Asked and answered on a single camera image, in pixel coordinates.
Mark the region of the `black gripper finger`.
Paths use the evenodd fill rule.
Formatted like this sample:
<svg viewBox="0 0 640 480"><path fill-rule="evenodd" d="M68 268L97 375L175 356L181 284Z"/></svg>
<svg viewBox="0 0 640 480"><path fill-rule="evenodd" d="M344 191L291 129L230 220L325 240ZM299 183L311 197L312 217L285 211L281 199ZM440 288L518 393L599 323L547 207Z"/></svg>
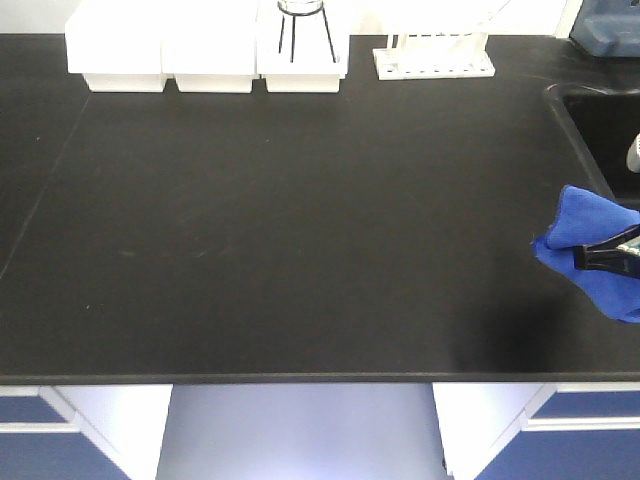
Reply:
<svg viewBox="0 0 640 480"><path fill-rule="evenodd" d="M572 248L578 270L604 271L639 278L639 226L633 225L612 237Z"/></svg>

